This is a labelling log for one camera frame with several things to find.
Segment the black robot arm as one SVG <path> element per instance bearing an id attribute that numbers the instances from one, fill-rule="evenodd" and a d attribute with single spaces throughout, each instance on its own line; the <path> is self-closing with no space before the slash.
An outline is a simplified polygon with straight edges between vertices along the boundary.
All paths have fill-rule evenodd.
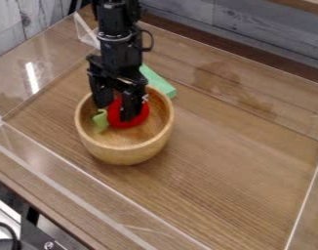
<path id="1" fill-rule="evenodd" d="M 138 26 L 141 6 L 138 0 L 91 0 L 98 20 L 97 40 L 101 54 L 90 54 L 89 83 L 94 103 L 103 108 L 114 103 L 121 93 L 119 119 L 133 121 L 142 112 L 149 83 L 139 68 L 142 55 L 153 47 L 142 47 L 143 29 Z"/>

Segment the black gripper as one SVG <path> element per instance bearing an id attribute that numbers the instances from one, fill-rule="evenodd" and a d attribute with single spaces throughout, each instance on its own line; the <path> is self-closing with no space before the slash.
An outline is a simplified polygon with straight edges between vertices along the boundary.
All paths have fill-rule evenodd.
<path id="1" fill-rule="evenodd" d="M 98 108 L 105 108 L 114 101 L 114 87 L 127 87 L 122 92 L 121 120 L 131 121 L 141 114 L 146 97 L 148 80 L 141 72 L 143 54 L 143 30 L 129 30 L 122 34 L 99 31 L 101 54 L 87 56 L 89 83 L 93 100 Z"/>

